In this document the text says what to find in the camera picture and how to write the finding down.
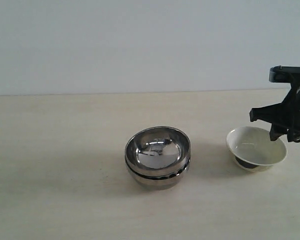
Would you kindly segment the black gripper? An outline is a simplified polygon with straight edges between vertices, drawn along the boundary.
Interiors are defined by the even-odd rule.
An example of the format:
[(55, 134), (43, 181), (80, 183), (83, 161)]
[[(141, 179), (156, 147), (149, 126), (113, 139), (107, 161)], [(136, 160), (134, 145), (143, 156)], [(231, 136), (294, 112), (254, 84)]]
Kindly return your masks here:
[[(289, 143), (300, 143), (300, 74), (284, 74), (283, 81), (290, 84), (290, 90), (282, 103), (253, 107), (249, 112), (249, 120), (270, 123), (269, 137), (272, 142), (287, 135)], [(282, 104), (286, 128), (280, 126), (283, 124)]]

